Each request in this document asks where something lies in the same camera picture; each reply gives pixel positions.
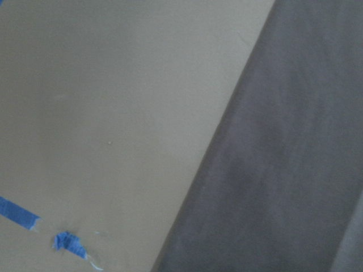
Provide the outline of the brown t-shirt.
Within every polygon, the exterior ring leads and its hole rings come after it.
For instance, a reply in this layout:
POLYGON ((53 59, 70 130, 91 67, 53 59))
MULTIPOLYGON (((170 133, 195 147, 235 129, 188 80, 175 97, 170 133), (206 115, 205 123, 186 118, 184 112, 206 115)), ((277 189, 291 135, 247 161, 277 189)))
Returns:
POLYGON ((362 2, 275 1, 153 271, 362 270, 362 2))

